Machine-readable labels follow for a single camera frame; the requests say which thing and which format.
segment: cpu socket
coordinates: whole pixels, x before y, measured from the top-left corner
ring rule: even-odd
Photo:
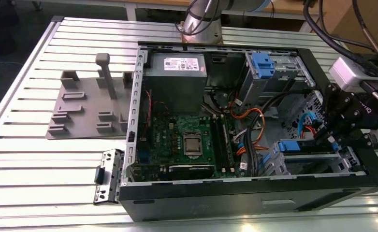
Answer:
[[[197,159],[202,156],[202,133],[184,133],[184,152],[190,159]]]

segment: motherboard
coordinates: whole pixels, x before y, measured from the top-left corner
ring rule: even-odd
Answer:
[[[225,116],[157,116],[151,133],[138,147],[137,181],[232,178],[236,169]]]

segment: slotted aluminum surface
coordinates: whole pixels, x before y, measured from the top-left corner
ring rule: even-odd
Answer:
[[[224,29],[226,44],[310,48],[325,71],[338,54],[314,34]],[[0,104],[0,229],[89,227],[119,231],[377,231],[378,193],[318,212],[134,223],[122,206],[94,206],[102,152],[123,140],[45,139],[61,88],[61,72],[98,77],[95,54],[111,54],[113,76],[134,70],[137,41],[180,42],[173,24],[66,18],[45,38]]]

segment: ram slot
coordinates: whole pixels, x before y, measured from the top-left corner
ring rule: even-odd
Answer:
[[[216,163],[217,163],[217,170],[225,172],[224,162],[222,162],[222,147],[221,147],[221,139],[220,139],[220,126],[217,122],[217,118],[210,121],[210,132],[212,132],[212,140],[214,146],[214,154],[216,154]]]
[[[220,118],[217,120],[217,126],[218,126],[218,138],[220,138],[220,148],[221,148],[221,159],[224,159],[222,165],[226,171],[230,170],[230,162],[228,159],[228,143],[226,143],[226,131],[225,131],[225,124],[224,119]]]
[[[229,139],[228,139],[228,132],[226,132],[226,126],[225,126],[225,120],[224,120],[224,116],[218,119],[218,132],[220,132],[220,142],[221,142],[221,151],[222,151],[222,158],[224,158],[224,165],[226,168],[226,171],[230,171],[230,161],[228,158],[228,143],[229,143]]]
[[[229,137],[229,127],[228,127],[228,120],[225,118],[225,116],[222,115],[222,124],[224,124],[224,132],[225,132],[225,137],[226,137],[226,160],[228,160],[228,170],[230,170],[230,172],[236,172],[236,168],[234,168],[234,158],[233,158],[233,148],[230,145],[230,137]]]

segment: white label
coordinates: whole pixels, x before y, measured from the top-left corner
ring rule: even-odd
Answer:
[[[240,168],[248,170],[248,163],[241,163]]]
[[[237,105],[242,106],[242,101],[238,98],[236,98],[236,103]]]
[[[198,58],[166,58],[166,71],[200,71]]]

